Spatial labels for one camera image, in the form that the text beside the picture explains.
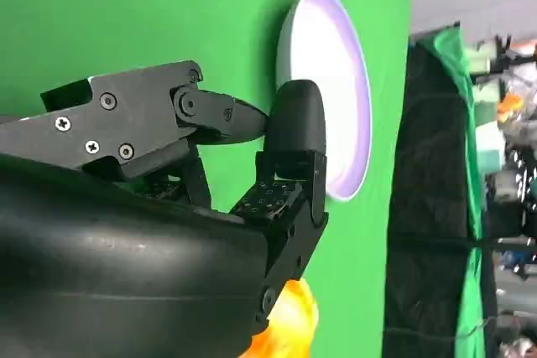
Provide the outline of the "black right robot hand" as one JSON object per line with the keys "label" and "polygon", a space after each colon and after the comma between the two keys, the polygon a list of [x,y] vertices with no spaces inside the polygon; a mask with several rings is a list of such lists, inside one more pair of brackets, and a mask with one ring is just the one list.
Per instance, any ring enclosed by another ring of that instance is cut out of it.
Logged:
{"label": "black right robot hand", "polygon": [[318,86],[270,113],[191,61],[46,91],[1,121],[4,357],[237,357],[323,231]]}

